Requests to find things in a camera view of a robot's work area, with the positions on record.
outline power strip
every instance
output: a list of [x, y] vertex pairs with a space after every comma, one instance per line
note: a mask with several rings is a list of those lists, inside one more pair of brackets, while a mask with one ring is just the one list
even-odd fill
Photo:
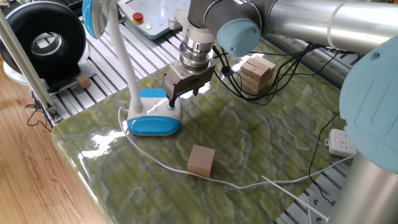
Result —
[[334, 156], [348, 157], [356, 154], [356, 147], [351, 142], [347, 133], [339, 129], [332, 129], [329, 138], [325, 140], [329, 153]]

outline black cable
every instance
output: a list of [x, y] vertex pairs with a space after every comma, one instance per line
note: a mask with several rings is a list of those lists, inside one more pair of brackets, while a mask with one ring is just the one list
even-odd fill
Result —
[[[321, 45], [317, 45], [317, 44], [315, 44], [315, 45], [310, 44], [310, 45], [308, 45], [308, 46], [306, 47], [306, 49], [304, 49], [303, 51], [297, 52], [297, 53], [296, 53], [297, 55], [295, 55], [294, 57], [292, 57], [291, 59], [289, 59], [288, 61], [286, 61], [285, 63], [283, 63], [283, 64], [279, 67], [278, 72], [277, 72], [277, 75], [275, 76], [274, 81], [273, 81], [271, 87], [270, 87], [265, 93], [260, 94], [260, 95], [248, 94], [248, 95], [251, 95], [251, 96], [253, 96], [253, 97], [249, 97], [249, 98], [248, 98], [248, 97], [246, 97], [246, 96], [244, 96], [244, 95], [242, 94], [242, 91], [243, 91], [244, 93], [247, 93], [247, 92], [245, 92], [244, 90], [242, 90], [242, 88], [239, 88], [239, 85], [237, 84], [237, 81], [234, 79], [234, 77], [233, 77], [232, 75], [228, 75], [227, 78], [228, 78], [228, 80], [229, 80], [231, 86], [234, 88], [234, 90], [235, 90], [236, 92], [233, 91], [231, 88], [229, 88], [229, 87], [227, 86], [227, 84], [224, 83], [224, 82], [222, 81], [222, 79], [218, 76], [218, 74], [216, 74], [216, 73], [215, 73], [215, 74], [216, 74], [217, 78], [220, 80], [220, 82], [221, 82], [225, 87], [227, 87], [227, 89], [228, 89], [229, 91], [231, 91], [234, 95], [236, 95], [236, 96], [238, 96], [238, 97], [240, 97], [240, 98], [242, 98], [242, 99], [244, 99], [245, 101], [250, 102], [250, 103], [255, 103], [255, 104], [259, 104], [259, 105], [263, 105], [263, 106], [264, 106], [264, 105], [268, 105], [271, 101], [268, 101], [266, 104], [256, 103], [256, 102], [253, 102], [253, 101], [260, 100], [261, 98], [263, 98], [263, 97], [265, 97], [265, 96], [272, 96], [272, 97], [271, 97], [271, 100], [272, 100], [273, 97], [275, 96], [275, 94], [276, 94], [277, 92], [281, 91], [283, 88], [285, 88], [285, 87], [287, 86], [287, 84], [289, 83], [289, 81], [292, 79], [292, 77], [290, 77], [289, 80], [287, 81], [287, 83], [285, 83], [285, 85], [283, 85], [283, 87], [281, 87], [281, 88], [278, 89], [277, 86], [278, 86], [279, 82], [280, 82], [281, 79], [283, 79], [283, 77], [290, 71], [290, 69], [292, 69], [293, 67], [295, 67], [294, 70], [293, 70], [293, 73], [295, 73], [295, 71], [296, 71], [296, 69], [297, 69], [297, 67], [298, 67], [298, 65], [299, 65], [299, 63], [300, 63], [300, 61], [301, 61], [301, 59], [303, 58], [303, 56], [304, 56], [306, 53], [308, 53], [308, 52], [310, 52], [310, 51], [312, 51], [312, 50], [314, 50], [314, 49], [320, 48], [320, 47], [322, 47], [322, 46], [321, 46]], [[217, 54], [218, 58], [221, 60], [221, 63], [223, 64], [223, 68], [224, 68], [224, 67], [225, 67], [225, 63], [224, 63], [223, 58], [222, 58], [222, 56], [221, 56], [221, 54], [220, 54], [220, 51], [218, 51], [218, 49], [217, 49], [215, 46], [213, 46], [213, 50], [214, 50], [215, 54]], [[282, 75], [282, 77], [280, 77], [279, 74], [280, 74], [280, 71], [282, 70], [282, 68], [285, 67], [288, 63], [290, 63], [290, 62], [293, 61], [293, 60], [295, 60], [295, 62], [294, 62], [292, 65], [290, 65], [289, 68], [284, 72], [284, 74]]]
[[356, 54], [355, 52], [351, 52], [349, 50], [339, 50], [339, 49], [334, 49], [334, 48], [328, 48], [328, 47], [322, 47], [323, 50], [327, 50], [329, 52], [338, 52], [339, 54]]
[[325, 130], [325, 128], [326, 128], [337, 116], [339, 116], [339, 115], [340, 115], [340, 113], [337, 113], [336, 115], [334, 115], [334, 117], [332, 117], [331, 120], [329, 120], [329, 122], [328, 122], [328, 123], [321, 129], [321, 131], [319, 132], [318, 141], [317, 141], [317, 146], [315, 147], [315, 151], [313, 152], [313, 156], [312, 156], [312, 160], [311, 160], [311, 163], [310, 163], [310, 167], [308, 168], [308, 176], [310, 177], [310, 179], [312, 180], [312, 182], [318, 187], [319, 191], [321, 192], [322, 197], [323, 197], [327, 202], [329, 202], [331, 205], [334, 205], [334, 204], [331, 203], [331, 202], [323, 195], [323, 192], [322, 192], [321, 187], [319, 186], [319, 184], [316, 183], [315, 180], [312, 179], [312, 177], [311, 177], [311, 168], [312, 168], [312, 164], [313, 164], [313, 160], [314, 160], [314, 158], [315, 158], [315, 155], [317, 154], [317, 151], [318, 151], [319, 141], [321, 140], [321, 135], [322, 135], [323, 130]]
[[224, 48], [221, 48], [221, 50], [223, 51], [223, 55], [224, 55], [224, 57], [225, 57], [225, 61], [226, 61], [227, 66], [230, 67], [230, 66], [229, 66], [229, 62], [228, 62], [228, 57], [227, 57], [226, 54], [225, 54]]
[[36, 114], [36, 112], [40, 112], [40, 113], [42, 113], [43, 115], [44, 115], [44, 112], [42, 111], [42, 108], [41, 108], [41, 106], [40, 106], [40, 103], [35, 99], [35, 103], [34, 104], [32, 104], [32, 105], [26, 105], [25, 106], [25, 108], [32, 108], [32, 109], [35, 109], [35, 111], [30, 115], [30, 117], [29, 117], [29, 119], [27, 120], [27, 125], [28, 126], [36, 126], [36, 125], [39, 125], [39, 124], [41, 124], [41, 125], [43, 125], [43, 131], [45, 132], [45, 133], [50, 133], [51, 132], [51, 129], [49, 129], [48, 128], [48, 122], [47, 122], [47, 119], [45, 119], [45, 117], [44, 117], [44, 120], [45, 120], [45, 124], [43, 123], [43, 121], [41, 121], [41, 120], [38, 120], [35, 124], [31, 124], [30, 123], [30, 121], [31, 121], [31, 119], [33, 118], [33, 116]]
[[[297, 54], [300, 54], [300, 53], [302, 53], [303, 51], [301, 50], [301, 51], [299, 51], [299, 52], [293, 52], [293, 53], [286, 53], [286, 54], [277, 54], [277, 53], [267, 53], [267, 52], [254, 52], [254, 51], [251, 51], [251, 52], [249, 52], [249, 54], [263, 54], [263, 55], [275, 55], [275, 56], [291, 56], [291, 55], [297, 55]], [[229, 53], [228, 52], [226, 52], [226, 53], [223, 53], [223, 54], [221, 54], [221, 56], [223, 56], [223, 55], [228, 55]]]
[[322, 68], [319, 69], [319, 71], [318, 71], [317, 73], [313, 73], [313, 74], [308, 74], [308, 73], [291, 73], [291, 74], [286, 74], [286, 75], [312, 75], [312, 76], [314, 76], [314, 75], [319, 75], [319, 73], [321, 73], [322, 70], [323, 70], [333, 59], [335, 59], [336, 56], [337, 56], [338, 54], [339, 54], [339, 53], [336, 53], [335, 56], [333, 56], [329, 61], [327, 61], [327, 63], [324, 64], [324, 65], [322, 66]]

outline blue base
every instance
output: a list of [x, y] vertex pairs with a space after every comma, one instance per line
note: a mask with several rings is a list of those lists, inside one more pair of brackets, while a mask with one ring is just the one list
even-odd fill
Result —
[[130, 132], [136, 135], [166, 136], [178, 130], [181, 123], [180, 103], [176, 103], [175, 109], [170, 110], [166, 92], [161, 88], [142, 89], [139, 94], [144, 109], [140, 113], [129, 111], [131, 119], [127, 120], [127, 127]]
[[180, 121], [166, 116], [142, 116], [128, 120], [127, 127], [137, 135], [165, 136], [176, 132]]

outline tan cube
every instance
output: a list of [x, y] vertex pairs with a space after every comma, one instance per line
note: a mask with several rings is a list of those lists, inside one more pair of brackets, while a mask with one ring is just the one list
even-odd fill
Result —
[[247, 62], [244, 62], [241, 66], [241, 71], [245, 75], [249, 76], [250, 78], [260, 82], [263, 75], [266, 74], [266, 71], [261, 70]]
[[79, 83], [79, 85], [84, 89], [84, 88], [88, 88], [91, 86], [91, 82], [90, 79], [88, 78], [87, 75], [79, 75], [77, 78], [77, 82]]
[[188, 160], [188, 171], [210, 178], [215, 152], [214, 149], [193, 145]]
[[261, 62], [262, 64], [264, 64], [267, 67], [269, 67], [272, 70], [272, 72], [275, 71], [276, 65], [274, 63], [268, 61], [267, 59], [265, 59], [265, 58], [263, 58], [261, 56], [258, 56], [258, 55], [256, 55], [253, 59], [257, 60], [258, 62]]

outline cable connector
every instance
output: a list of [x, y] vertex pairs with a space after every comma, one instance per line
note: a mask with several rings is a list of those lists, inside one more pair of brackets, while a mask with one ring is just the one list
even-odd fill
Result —
[[223, 68], [221, 69], [221, 72], [225, 77], [230, 77], [234, 74], [234, 71], [229, 66], [223, 66]]

